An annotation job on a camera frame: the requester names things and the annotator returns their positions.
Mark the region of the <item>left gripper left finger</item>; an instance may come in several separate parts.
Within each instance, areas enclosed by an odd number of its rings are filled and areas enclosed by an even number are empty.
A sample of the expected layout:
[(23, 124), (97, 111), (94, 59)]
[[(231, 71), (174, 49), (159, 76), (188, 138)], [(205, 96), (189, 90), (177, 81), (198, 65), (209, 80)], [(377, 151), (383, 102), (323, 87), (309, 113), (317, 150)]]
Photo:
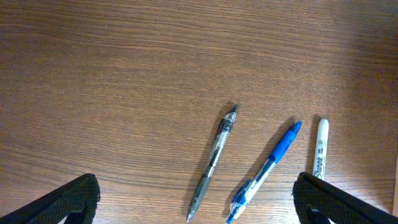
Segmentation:
[(84, 174), (37, 200), (1, 217), (1, 223), (92, 224), (100, 201), (99, 183)]

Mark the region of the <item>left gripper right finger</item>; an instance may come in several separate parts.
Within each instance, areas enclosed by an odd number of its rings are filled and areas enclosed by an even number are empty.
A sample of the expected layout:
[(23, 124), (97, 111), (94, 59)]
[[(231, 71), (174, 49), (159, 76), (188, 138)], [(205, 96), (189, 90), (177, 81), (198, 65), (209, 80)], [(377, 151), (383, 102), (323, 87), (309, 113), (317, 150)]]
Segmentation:
[(397, 217), (307, 172), (299, 174), (292, 193), (300, 223), (397, 224)]

